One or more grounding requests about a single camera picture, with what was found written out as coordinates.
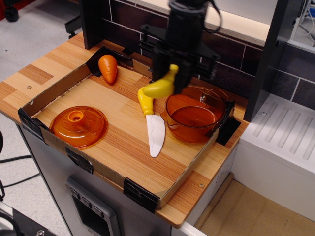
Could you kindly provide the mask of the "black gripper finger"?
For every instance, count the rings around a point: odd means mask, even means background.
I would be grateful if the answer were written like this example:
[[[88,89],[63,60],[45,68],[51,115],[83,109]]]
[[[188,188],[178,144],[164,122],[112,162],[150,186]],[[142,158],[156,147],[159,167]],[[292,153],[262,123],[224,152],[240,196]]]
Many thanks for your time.
[[[164,51],[153,52],[153,72],[152,80],[155,82],[161,79],[169,70],[169,54]]]
[[[190,62],[184,61],[179,65],[179,70],[175,77],[173,94],[180,94],[182,92],[182,90],[189,84],[193,72],[193,66]]]

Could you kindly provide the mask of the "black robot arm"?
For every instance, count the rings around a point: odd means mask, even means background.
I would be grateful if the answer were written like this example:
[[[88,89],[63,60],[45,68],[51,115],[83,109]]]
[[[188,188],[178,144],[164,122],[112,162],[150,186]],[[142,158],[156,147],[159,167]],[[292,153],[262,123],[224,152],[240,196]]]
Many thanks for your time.
[[[168,26],[142,25],[139,46],[152,54],[153,81],[161,80],[174,64],[179,70],[173,83],[173,94],[179,94],[193,75],[211,78],[219,55],[202,41],[203,32],[216,33],[205,27],[208,5],[218,10],[212,0],[171,0]]]

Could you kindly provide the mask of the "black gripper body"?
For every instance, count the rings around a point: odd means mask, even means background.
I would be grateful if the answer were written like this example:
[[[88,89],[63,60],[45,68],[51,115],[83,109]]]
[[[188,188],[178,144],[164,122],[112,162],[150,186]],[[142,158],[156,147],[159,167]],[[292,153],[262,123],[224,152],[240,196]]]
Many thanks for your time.
[[[193,66],[193,76],[210,79],[220,57],[202,41],[202,34],[217,32],[219,28],[205,28],[206,14],[206,9],[172,9],[166,28],[141,26],[143,37],[139,46],[149,51],[152,58],[155,50],[167,52],[170,64],[179,66],[188,61]]]

